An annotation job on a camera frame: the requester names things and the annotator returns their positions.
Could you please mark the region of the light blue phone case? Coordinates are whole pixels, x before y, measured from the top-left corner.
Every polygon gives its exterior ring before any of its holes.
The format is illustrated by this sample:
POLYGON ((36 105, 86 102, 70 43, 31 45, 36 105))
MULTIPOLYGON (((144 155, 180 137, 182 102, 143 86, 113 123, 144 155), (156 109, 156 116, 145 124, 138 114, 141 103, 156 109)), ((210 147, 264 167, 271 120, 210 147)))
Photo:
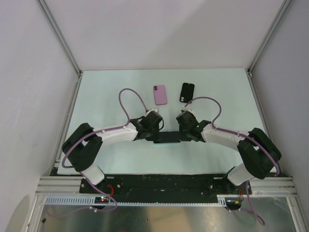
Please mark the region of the light blue phone case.
POLYGON ((172 144, 180 144, 181 142, 154 142, 156 145, 172 145, 172 144))

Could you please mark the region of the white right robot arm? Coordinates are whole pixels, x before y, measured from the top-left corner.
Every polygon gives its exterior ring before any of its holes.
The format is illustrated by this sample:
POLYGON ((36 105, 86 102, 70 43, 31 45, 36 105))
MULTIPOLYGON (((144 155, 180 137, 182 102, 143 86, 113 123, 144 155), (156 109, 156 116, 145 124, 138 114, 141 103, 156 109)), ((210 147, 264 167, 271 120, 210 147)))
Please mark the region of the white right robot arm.
POLYGON ((227 193, 235 193, 241 184, 252 178, 264 179, 273 168, 276 174, 280 173, 278 161, 282 154, 261 129, 238 132, 219 128, 210 121, 198 122, 188 110, 183 110, 176 120, 180 133, 187 140, 214 143, 239 152, 242 163, 232 168, 223 181, 227 193))

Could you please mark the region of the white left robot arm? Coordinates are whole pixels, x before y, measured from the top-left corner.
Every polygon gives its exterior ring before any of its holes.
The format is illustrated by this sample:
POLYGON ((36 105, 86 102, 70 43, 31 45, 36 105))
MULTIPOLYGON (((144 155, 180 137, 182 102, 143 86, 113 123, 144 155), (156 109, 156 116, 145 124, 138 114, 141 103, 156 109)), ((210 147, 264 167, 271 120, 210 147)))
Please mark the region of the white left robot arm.
POLYGON ((81 124, 61 147, 65 157, 62 167, 73 168, 90 182, 97 193, 107 188, 104 172, 95 164, 102 146, 119 142, 146 140, 160 132, 162 116, 150 110, 145 116, 129 120, 128 125, 95 131, 88 123, 81 124))

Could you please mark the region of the teal smartphone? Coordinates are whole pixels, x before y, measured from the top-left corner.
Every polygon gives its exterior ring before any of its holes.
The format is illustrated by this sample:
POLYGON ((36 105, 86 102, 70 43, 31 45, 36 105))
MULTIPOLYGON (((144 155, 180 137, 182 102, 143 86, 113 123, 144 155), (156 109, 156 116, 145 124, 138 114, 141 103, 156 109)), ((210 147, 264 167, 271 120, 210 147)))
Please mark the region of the teal smartphone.
POLYGON ((181 142, 178 131, 161 131, 154 137, 154 142, 181 142))

